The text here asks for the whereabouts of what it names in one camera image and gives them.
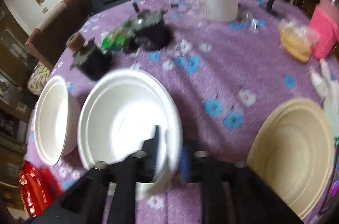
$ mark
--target bowl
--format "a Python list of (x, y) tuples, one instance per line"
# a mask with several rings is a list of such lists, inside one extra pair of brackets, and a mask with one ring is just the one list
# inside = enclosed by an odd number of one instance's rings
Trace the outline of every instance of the bowl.
[(78, 149), (82, 164), (123, 161), (142, 149), (160, 126), (156, 180), (137, 185), (137, 199), (163, 190), (177, 171), (182, 149), (178, 110), (167, 90), (150, 74), (119, 69), (104, 76), (90, 92), (80, 114)]
[(77, 146), (78, 101), (67, 91), (61, 76), (44, 87), (34, 113), (34, 141), (40, 159), (54, 166)]
[(333, 157), (333, 134), (323, 109), (309, 99), (292, 99), (264, 122), (247, 163), (302, 219), (325, 190)]

